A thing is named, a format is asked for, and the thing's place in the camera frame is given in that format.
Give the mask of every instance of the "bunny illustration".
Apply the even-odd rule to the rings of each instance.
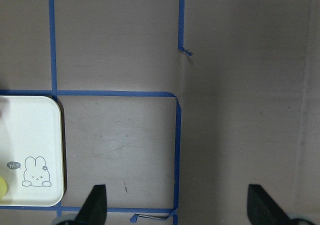
[[[23,174],[25,187],[50,187],[50,174],[46,166],[46,160],[42,156],[34,158],[29,156],[24,161],[25,171]]]

